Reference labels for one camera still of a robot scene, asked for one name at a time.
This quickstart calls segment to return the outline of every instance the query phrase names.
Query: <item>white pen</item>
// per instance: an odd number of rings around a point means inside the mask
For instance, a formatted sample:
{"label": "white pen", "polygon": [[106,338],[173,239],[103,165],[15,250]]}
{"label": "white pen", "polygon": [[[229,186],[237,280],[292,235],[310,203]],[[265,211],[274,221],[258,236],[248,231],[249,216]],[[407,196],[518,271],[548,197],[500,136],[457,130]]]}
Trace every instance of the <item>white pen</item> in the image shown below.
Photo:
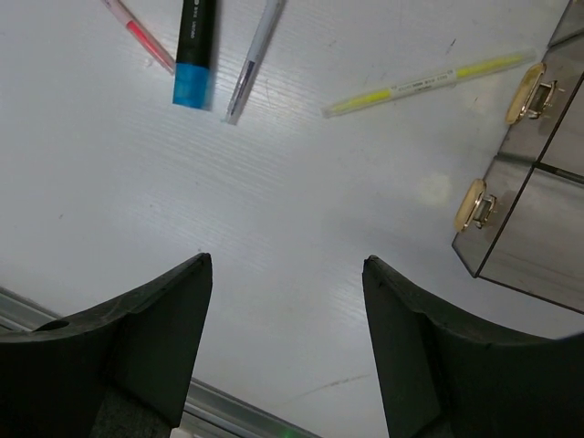
{"label": "white pen", "polygon": [[267,0],[266,9],[259,22],[252,46],[247,52],[244,67],[235,85],[234,95],[229,102],[225,121],[231,125],[237,124],[239,116],[244,110],[245,103],[256,80],[257,71],[266,53],[267,45],[270,42],[270,37],[274,32],[285,2],[286,0]]}

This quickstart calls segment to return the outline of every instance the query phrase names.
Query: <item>yellow highlighter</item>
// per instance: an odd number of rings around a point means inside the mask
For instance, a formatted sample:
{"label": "yellow highlighter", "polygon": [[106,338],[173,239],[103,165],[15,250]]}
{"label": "yellow highlighter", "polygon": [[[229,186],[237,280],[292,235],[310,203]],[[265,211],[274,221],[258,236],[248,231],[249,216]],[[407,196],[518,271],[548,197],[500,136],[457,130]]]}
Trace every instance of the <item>yellow highlighter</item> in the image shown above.
{"label": "yellow highlighter", "polygon": [[394,85],[386,89],[377,89],[371,93],[333,103],[322,109],[322,115],[325,119],[341,116],[349,112],[372,107],[373,105],[379,105],[380,103],[508,70],[526,64],[527,62],[533,62],[535,58],[536,51],[532,49],[511,53],[502,57],[493,57],[460,68],[448,68],[441,73],[432,74],[425,78]]}

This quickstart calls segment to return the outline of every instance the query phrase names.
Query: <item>pen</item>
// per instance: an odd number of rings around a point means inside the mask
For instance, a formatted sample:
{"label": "pen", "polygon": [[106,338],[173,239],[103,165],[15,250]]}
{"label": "pen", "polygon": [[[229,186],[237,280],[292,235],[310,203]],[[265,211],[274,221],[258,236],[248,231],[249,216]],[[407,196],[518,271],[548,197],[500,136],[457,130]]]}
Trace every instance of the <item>pen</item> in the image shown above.
{"label": "pen", "polygon": [[266,9],[262,14],[257,30],[252,41],[252,45],[247,52],[244,66],[235,85],[234,94],[229,102],[227,117],[225,121],[231,125],[236,125],[245,103],[249,98],[249,93],[256,80],[262,57],[266,53],[270,37],[276,28],[277,20],[280,17],[286,0],[267,0]]}
{"label": "pen", "polygon": [[134,35],[134,38],[156,59],[161,66],[166,68],[171,75],[174,74],[174,59],[162,47],[154,36],[136,19],[128,8],[120,0],[101,0],[109,11],[118,18],[118,21]]}
{"label": "pen", "polygon": [[535,58],[535,50],[524,50],[504,55],[502,57],[493,57],[459,68],[445,68],[444,71],[437,74],[432,74],[416,80],[410,80],[403,84],[394,85],[385,89],[377,89],[371,93],[362,94],[354,98],[334,103],[323,108],[322,115],[326,119],[341,116],[380,103],[405,98],[431,89],[438,89],[464,80],[480,78],[484,75],[507,70],[527,62],[532,62]]}

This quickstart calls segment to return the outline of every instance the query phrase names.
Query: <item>black marker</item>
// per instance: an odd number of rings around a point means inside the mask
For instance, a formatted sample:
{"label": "black marker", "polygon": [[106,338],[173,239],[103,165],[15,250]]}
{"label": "black marker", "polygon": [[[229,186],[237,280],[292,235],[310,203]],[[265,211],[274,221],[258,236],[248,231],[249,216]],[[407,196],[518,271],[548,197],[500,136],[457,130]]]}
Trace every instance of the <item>black marker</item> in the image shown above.
{"label": "black marker", "polygon": [[207,101],[217,0],[183,0],[172,103],[202,109]]}

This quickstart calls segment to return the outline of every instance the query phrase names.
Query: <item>metal edge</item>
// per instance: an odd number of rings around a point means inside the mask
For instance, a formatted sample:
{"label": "metal edge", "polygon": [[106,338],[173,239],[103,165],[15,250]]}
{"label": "metal edge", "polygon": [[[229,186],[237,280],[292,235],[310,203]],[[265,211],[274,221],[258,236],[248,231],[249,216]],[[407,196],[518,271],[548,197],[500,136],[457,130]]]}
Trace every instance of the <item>metal edge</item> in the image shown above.
{"label": "metal edge", "polygon": [[[58,318],[0,287],[0,327],[30,331]],[[191,379],[181,428],[194,438],[319,438],[197,379]]]}

